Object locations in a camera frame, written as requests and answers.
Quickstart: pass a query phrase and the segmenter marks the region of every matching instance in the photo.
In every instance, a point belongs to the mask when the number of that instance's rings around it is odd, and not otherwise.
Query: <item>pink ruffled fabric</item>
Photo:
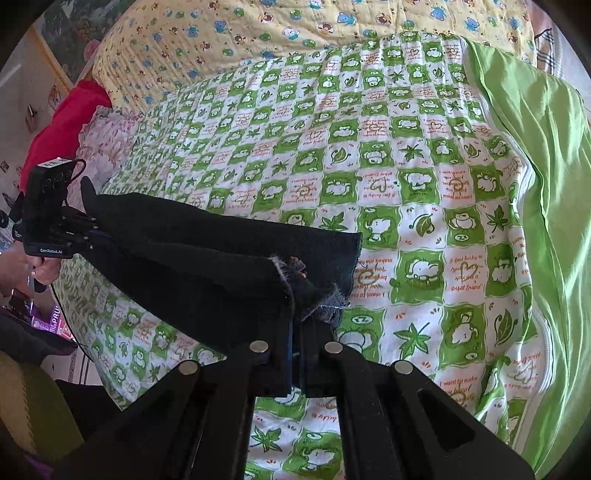
[[[76,158],[86,160],[86,169],[81,177],[68,188],[68,204],[84,211],[80,195],[80,180],[83,176],[91,179],[97,192],[124,165],[134,146],[142,114],[128,109],[99,106],[90,123],[79,135],[80,147]],[[82,164],[76,167],[74,175]]]

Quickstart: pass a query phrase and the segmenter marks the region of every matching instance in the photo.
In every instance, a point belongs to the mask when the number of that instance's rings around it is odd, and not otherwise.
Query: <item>green and white quilt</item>
[[[532,167],[470,77],[463,40],[423,32],[221,73],[146,115],[103,192],[362,232],[339,340],[410,360],[519,451],[552,372],[519,222]],[[220,359],[81,258],[59,293],[122,408],[180,361]],[[245,477],[343,475],[334,399],[258,399]]]

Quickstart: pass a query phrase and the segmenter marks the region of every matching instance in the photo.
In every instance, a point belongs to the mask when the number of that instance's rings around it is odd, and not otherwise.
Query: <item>human hand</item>
[[[22,290],[29,275],[48,285],[60,275],[61,260],[58,258],[30,257],[21,242],[14,242],[0,255],[0,287],[7,296],[13,288]]]

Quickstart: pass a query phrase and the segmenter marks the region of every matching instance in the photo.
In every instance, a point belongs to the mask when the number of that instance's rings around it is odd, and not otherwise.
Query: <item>frayed fabric edge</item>
[[[288,291],[292,303],[296,303],[298,300],[298,298],[296,298],[294,295],[294,288],[292,284],[294,280],[292,280],[292,278],[296,279],[300,277],[302,281],[306,281],[310,283],[311,286],[313,286],[313,284],[308,279],[306,279],[305,274],[303,274],[303,270],[306,268],[306,265],[301,260],[293,258],[293,263],[291,265],[286,264],[276,255],[272,256],[269,260],[271,260],[275,265],[281,282]],[[340,326],[340,323],[343,319],[343,309],[349,305],[349,300],[340,292],[338,286],[333,284],[330,290],[323,292],[319,302],[309,305],[301,311],[301,315],[298,320],[303,322],[312,317],[313,320],[328,323],[333,328],[337,328]]]

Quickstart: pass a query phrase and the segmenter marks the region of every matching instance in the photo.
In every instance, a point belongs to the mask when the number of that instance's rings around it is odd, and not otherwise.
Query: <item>plaid fabric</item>
[[[556,27],[553,26],[544,30],[541,34],[535,36],[535,47],[538,54],[538,69],[546,73],[563,78],[562,73],[562,55],[557,47]]]

